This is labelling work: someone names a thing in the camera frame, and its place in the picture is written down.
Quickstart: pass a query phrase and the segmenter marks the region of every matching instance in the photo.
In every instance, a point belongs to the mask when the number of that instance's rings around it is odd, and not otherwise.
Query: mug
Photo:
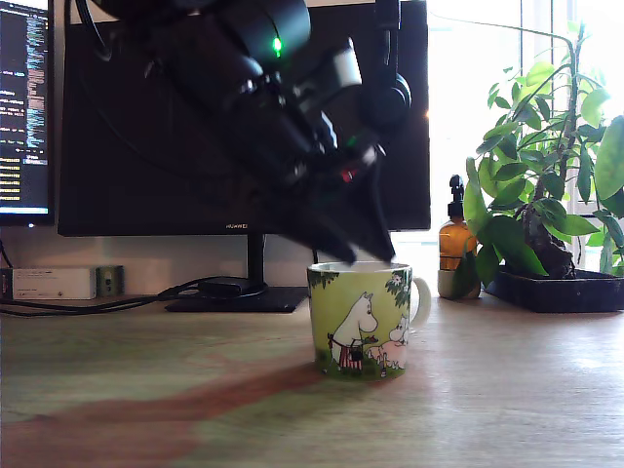
[[[418,289],[415,313],[412,284]],[[322,373],[364,381],[405,373],[410,327],[422,327],[431,311],[431,292],[424,280],[412,278],[410,266],[318,263],[308,267],[308,288]]]

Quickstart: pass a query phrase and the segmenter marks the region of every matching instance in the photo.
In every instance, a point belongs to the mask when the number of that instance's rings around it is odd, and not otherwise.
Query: black tray
[[[536,280],[501,270],[486,292],[540,313],[624,309],[624,278],[584,270],[576,270],[576,277],[576,280]]]

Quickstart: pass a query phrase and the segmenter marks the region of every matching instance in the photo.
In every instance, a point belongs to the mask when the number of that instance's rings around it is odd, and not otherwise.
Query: monitor base
[[[289,314],[307,298],[307,287],[270,287],[265,292],[245,297],[213,299],[201,293],[177,300],[169,312],[245,312]]]

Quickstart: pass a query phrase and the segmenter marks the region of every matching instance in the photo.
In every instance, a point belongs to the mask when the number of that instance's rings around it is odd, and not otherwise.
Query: wall
[[[311,6],[357,1],[311,0]],[[62,102],[63,1],[57,0],[57,88]],[[96,20],[106,20],[97,7]],[[57,109],[57,140],[60,142],[60,106]],[[157,293],[169,286],[210,275],[244,275],[246,239],[243,236],[63,238],[54,227],[4,228],[2,240],[15,265],[122,264],[126,267],[128,293]],[[274,286],[304,285],[305,267],[312,253],[290,241],[269,236],[266,245],[266,280]]]

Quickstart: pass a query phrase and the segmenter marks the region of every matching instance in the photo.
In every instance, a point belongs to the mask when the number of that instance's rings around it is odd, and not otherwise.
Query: computer monitor
[[[399,72],[409,83],[412,107],[402,129],[382,141],[387,156],[380,192],[391,230],[429,229],[426,7],[414,1],[402,2],[402,8]],[[315,7],[310,19],[310,42],[284,67],[287,78],[304,74],[348,37],[363,79],[371,78],[378,59],[374,4]],[[117,26],[104,22],[98,27],[107,34]],[[253,180],[223,156],[210,129],[162,77],[156,73],[145,79],[148,58],[122,46],[111,62],[103,62],[91,45],[82,24],[66,31],[58,233],[248,234],[253,289],[263,282],[261,236],[280,234],[251,203]],[[356,94],[349,90],[327,109],[345,138],[361,129]],[[232,306],[241,307],[240,302]]]
[[[52,0],[0,1],[0,226],[54,223]]]

